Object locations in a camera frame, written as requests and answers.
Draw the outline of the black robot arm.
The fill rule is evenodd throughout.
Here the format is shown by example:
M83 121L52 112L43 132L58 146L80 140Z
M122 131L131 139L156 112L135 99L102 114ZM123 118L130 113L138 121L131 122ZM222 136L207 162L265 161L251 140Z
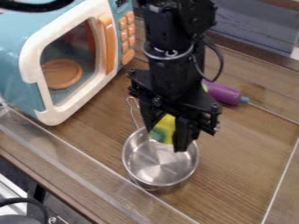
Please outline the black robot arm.
M186 151L199 134L214 134L222 106L204 91L206 31L216 24L211 0L138 0L144 11L147 70L132 69L130 94L139 99L147 130L174 116L172 147Z

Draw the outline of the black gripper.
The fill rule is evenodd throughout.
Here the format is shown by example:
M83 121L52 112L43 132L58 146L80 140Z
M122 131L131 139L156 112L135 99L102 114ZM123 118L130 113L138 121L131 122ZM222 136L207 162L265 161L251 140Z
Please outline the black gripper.
M139 100L147 131L166 114L175 117L172 145L186 152L202 131L214 135L222 113L220 104L203 89L204 52L167 56L147 54L148 69L131 69L130 94Z

